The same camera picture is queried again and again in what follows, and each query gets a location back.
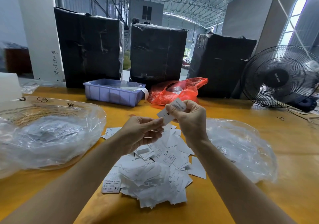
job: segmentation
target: white pillar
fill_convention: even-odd
[[[33,75],[36,80],[64,78],[54,16],[55,0],[19,0]]]

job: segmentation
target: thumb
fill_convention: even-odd
[[[144,130],[146,132],[148,132],[148,131],[157,129],[157,128],[163,126],[163,121],[164,121],[164,119],[161,117],[158,119],[154,119],[153,121],[150,121],[148,123],[144,123],[143,124]]]
[[[177,120],[180,118],[184,112],[177,110],[174,106],[170,104],[166,104],[165,106],[166,111],[168,111],[173,117],[175,117]]]

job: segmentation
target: black box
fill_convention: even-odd
[[[198,96],[229,98],[256,43],[244,37],[199,34],[187,75],[208,78],[208,83],[198,89]]]
[[[147,88],[163,81],[178,81],[186,37],[186,29],[132,23],[130,80]]]
[[[123,69],[124,24],[118,19],[54,8],[61,56],[70,88],[84,82],[120,80]]]

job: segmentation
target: dark window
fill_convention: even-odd
[[[152,16],[152,7],[148,6],[147,7],[147,20],[151,20],[151,16]]]
[[[151,6],[143,6],[143,20],[151,20],[152,18],[152,7]]]
[[[143,20],[146,20],[146,17],[147,17],[147,6],[143,6],[143,16],[142,16],[142,19],[143,19]]]

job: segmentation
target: person's left hand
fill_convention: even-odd
[[[112,138],[121,147],[122,155],[130,154],[139,146],[154,143],[162,137],[163,125],[162,117],[131,117]]]

